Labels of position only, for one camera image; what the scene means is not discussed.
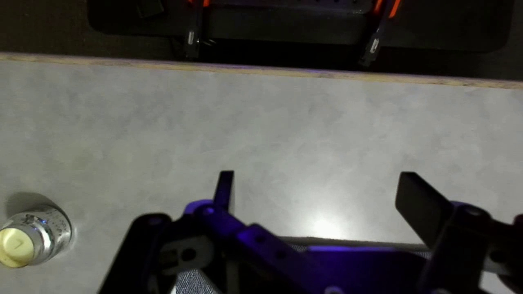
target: speckled surface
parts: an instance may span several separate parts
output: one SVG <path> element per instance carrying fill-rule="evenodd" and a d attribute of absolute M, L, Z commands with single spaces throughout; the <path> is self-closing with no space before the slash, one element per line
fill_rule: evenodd
<path fill-rule="evenodd" d="M 76 241 L 1 269 L 0 293 L 96 293 L 134 218 L 179 216 L 223 169 L 235 216 L 279 236 L 418 243 L 393 210 L 402 171 L 509 221 L 521 114 L 521 91 L 3 61 L 0 205 L 44 195 Z"/>

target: gray countertop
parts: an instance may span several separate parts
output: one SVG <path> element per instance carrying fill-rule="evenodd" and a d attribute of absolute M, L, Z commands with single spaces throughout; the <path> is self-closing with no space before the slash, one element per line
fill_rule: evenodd
<path fill-rule="evenodd" d="M 0 269 L 0 293 L 96 293 L 134 218 L 178 218 L 220 171 L 233 215 L 279 236 L 418 244 L 403 171 L 509 223 L 521 115 L 516 89 L 0 61 L 1 205 L 39 194 L 76 229 L 58 259 Z"/>

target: countertop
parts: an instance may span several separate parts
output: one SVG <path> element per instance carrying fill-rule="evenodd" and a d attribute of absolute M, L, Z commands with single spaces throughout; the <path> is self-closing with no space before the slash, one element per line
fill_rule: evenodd
<path fill-rule="evenodd" d="M 37 194 L 76 233 L 0 269 L 0 293 L 96 293 L 132 220 L 178 218 L 220 171 L 233 215 L 277 236 L 418 244 L 393 210 L 403 171 L 511 223 L 521 114 L 521 84 L 0 56 L 3 212 Z"/>

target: dark background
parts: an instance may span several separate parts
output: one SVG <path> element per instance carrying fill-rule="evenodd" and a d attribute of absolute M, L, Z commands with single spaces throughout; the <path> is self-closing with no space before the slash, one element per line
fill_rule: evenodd
<path fill-rule="evenodd" d="M 111 37 L 89 29 L 86 0 L 1 0 L 0 51 L 171 61 L 163 38 Z M 516 0 L 508 43 L 488 55 L 384 51 L 375 71 L 523 81 L 523 2 Z"/>

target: jar lid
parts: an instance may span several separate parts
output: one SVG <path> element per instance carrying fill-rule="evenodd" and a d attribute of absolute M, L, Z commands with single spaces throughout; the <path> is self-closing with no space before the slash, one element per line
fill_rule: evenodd
<path fill-rule="evenodd" d="M 13 228 L 0 231 L 0 264 L 8 269 L 21 269 L 32 259 L 34 246 L 26 233 Z"/>

